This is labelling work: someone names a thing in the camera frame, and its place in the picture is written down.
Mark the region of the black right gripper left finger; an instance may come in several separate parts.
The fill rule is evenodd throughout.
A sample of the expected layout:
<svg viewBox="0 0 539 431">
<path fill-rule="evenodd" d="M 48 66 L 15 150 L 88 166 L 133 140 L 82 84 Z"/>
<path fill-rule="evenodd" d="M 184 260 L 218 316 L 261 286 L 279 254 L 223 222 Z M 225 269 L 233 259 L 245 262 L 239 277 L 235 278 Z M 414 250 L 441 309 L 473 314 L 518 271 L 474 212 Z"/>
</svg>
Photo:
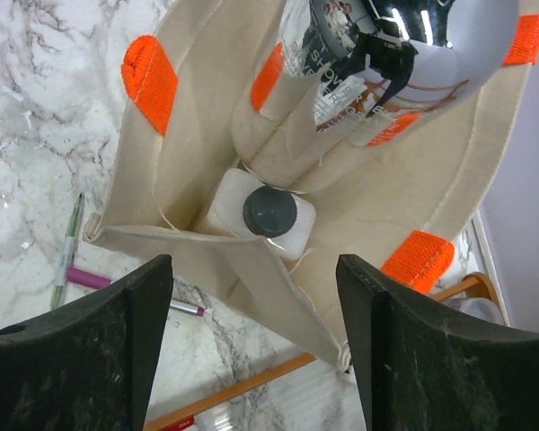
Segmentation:
<svg viewBox="0 0 539 431">
<path fill-rule="evenodd" d="M 140 430 L 172 297 L 160 255 L 0 330 L 0 430 Z"/>
</svg>

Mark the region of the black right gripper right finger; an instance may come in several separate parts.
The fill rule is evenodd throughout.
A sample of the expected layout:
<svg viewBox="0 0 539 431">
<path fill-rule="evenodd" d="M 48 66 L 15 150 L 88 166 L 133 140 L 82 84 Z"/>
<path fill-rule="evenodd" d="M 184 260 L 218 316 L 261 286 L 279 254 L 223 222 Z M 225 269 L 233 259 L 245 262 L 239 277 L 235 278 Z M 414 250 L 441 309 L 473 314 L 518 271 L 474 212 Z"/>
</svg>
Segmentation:
<svg viewBox="0 0 539 431">
<path fill-rule="evenodd" d="M 487 322 L 356 255 L 336 280 L 370 430 L 539 430 L 539 333 Z"/>
</svg>

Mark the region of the cream floral canvas bag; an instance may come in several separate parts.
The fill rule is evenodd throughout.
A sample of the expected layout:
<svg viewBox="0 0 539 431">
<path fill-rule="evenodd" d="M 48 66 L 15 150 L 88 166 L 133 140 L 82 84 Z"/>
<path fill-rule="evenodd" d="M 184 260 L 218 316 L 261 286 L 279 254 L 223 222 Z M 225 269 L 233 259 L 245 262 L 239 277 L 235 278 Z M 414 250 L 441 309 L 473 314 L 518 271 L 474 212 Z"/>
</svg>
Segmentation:
<svg viewBox="0 0 539 431">
<path fill-rule="evenodd" d="M 413 286 L 432 286 L 446 271 L 514 128 L 539 55 L 539 1 L 519 3 L 507 60 L 475 95 L 342 142 L 313 166 L 302 182 L 313 188 L 316 227 L 292 263 L 265 240 L 197 230 L 199 212 L 236 163 L 233 135 L 278 128 L 245 100 L 283 9 L 280 1 L 177 1 L 155 34 L 130 44 L 109 196 L 84 239 L 140 259 L 170 255 L 176 276 L 343 369 L 350 353 L 339 256 L 358 255 Z M 341 166 L 349 170 L 339 180 L 315 188 Z"/>
</svg>

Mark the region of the silver chrome bottle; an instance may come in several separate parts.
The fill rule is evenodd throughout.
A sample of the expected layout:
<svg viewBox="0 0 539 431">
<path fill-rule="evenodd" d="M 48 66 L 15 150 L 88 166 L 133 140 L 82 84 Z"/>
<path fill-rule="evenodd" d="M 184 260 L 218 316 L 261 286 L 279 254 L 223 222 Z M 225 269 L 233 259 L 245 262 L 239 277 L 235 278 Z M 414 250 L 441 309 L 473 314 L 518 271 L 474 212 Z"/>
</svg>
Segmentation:
<svg viewBox="0 0 539 431">
<path fill-rule="evenodd" d="M 234 111 L 260 181 L 315 192 L 473 95 L 517 32 L 516 1 L 285 1 Z"/>
</svg>

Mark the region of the silver pen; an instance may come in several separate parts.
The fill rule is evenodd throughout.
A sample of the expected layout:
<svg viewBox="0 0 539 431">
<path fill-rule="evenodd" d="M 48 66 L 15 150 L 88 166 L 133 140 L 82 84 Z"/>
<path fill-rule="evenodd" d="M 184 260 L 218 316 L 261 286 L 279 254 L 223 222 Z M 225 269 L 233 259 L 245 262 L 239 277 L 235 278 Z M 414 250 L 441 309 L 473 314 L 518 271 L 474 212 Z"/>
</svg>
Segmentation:
<svg viewBox="0 0 539 431">
<path fill-rule="evenodd" d="M 54 279 L 54 288 L 50 299 L 51 310 L 57 309 L 62 303 L 67 282 L 66 273 L 75 256 L 75 247 L 81 228 L 83 210 L 84 193 L 81 192 L 75 201 L 66 227 L 64 244 L 61 249 L 57 272 Z"/>
</svg>

